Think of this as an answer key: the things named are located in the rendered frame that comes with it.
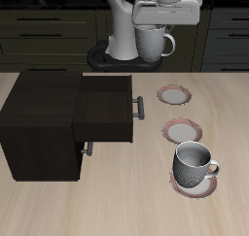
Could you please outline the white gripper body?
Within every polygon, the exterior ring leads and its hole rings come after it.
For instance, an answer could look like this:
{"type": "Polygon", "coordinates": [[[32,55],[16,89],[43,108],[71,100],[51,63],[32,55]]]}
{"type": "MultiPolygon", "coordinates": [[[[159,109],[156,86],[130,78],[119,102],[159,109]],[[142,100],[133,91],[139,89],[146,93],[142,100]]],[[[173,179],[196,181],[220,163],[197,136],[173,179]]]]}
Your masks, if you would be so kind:
{"type": "Polygon", "coordinates": [[[181,0],[162,7],[157,1],[135,2],[132,22],[135,25],[197,25],[202,0],[181,0]]]}

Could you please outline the grey porcelain mug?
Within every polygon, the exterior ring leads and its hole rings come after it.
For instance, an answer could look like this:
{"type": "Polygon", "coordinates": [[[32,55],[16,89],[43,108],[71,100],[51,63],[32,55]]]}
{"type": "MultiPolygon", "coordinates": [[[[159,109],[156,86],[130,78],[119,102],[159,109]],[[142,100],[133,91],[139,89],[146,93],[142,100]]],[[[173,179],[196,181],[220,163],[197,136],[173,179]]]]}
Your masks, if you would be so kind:
{"type": "Polygon", "coordinates": [[[165,25],[136,25],[135,43],[139,56],[149,63],[172,55],[176,48],[175,40],[166,32],[165,25]],[[171,41],[172,50],[169,53],[164,53],[167,39],[171,41]]]}
{"type": "Polygon", "coordinates": [[[186,141],[175,150],[172,170],[180,186],[193,188],[204,179],[216,177],[220,172],[220,164],[203,144],[186,141]]]}

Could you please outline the white plate with red rim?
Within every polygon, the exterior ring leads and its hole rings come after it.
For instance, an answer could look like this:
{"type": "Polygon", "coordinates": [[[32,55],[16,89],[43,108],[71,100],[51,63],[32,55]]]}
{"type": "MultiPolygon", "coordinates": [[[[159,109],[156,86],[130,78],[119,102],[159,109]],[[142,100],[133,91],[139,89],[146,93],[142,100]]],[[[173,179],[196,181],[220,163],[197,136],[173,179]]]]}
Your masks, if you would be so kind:
{"type": "Polygon", "coordinates": [[[165,139],[176,145],[186,141],[199,142],[202,138],[201,127],[188,118],[169,120],[163,125],[161,132],[165,139]]]}
{"type": "Polygon", "coordinates": [[[199,185],[192,188],[185,188],[180,186],[174,178],[173,171],[169,173],[169,182],[172,188],[180,193],[181,195],[192,198],[192,199],[204,199],[209,197],[212,193],[214,193],[218,186],[218,180],[216,177],[212,177],[210,179],[204,179],[199,185]]]}
{"type": "Polygon", "coordinates": [[[187,88],[177,84],[163,86],[157,91],[159,101],[168,105],[184,105],[192,99],[192,96],[187,88]]]}

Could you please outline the dark wooden drawer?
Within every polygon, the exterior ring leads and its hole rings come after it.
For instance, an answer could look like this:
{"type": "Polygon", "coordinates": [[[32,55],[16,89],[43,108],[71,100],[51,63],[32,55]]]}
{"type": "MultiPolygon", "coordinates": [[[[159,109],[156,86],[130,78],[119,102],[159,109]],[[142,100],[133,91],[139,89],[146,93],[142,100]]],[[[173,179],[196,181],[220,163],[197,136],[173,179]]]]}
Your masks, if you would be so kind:
{"type": "Polygon", "coordinates": [[[131,76],[82,76],[73,132],[76,142],[132,142],[131,76]]]}

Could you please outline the dark kitchen cupboards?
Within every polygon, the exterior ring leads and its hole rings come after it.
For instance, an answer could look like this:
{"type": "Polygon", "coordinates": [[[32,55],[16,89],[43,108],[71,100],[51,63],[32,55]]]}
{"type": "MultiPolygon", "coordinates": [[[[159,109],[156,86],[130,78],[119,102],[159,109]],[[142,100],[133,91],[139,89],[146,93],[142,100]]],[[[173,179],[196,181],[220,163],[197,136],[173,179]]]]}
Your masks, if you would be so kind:
{"type": "MultiPolygon", "coordinates": [[[[157,71],[198,71],[210,16],[200,7],[197,25],[166,25],[176,48],[157,71]]],[[[0,72],[92,71],[88,52],[112,34],[107,0],[0,0],[0,72]]]]}

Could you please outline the dark wooden cabinet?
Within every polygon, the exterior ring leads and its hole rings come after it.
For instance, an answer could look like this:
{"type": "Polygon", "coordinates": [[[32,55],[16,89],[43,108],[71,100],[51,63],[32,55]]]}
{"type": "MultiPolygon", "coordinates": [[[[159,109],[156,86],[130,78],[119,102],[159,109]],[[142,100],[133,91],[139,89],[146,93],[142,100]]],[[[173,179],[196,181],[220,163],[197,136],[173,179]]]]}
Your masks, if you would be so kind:
{"type": "Polygon", "coordinates": [[[80,179],[83,145],[73,134],[82,74],[22,72],[0,110],[0,145],[18,182],[80,179]]]}

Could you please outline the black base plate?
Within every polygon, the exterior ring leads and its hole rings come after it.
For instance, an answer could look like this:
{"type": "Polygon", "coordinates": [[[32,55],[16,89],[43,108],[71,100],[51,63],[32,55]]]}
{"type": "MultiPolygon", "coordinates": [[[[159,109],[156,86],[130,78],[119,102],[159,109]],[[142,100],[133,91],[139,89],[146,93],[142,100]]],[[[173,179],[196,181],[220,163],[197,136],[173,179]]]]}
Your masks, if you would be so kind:
{"type": "Polygon", "coordinates": [[[154,73],[162,64],[162,59],[148,63],[140,56],[131,60],[115,59],[105,51],[109,46],[107,40],[100,40],[88,52],[87,62],[93,72],[97,73],[154,73]]]}

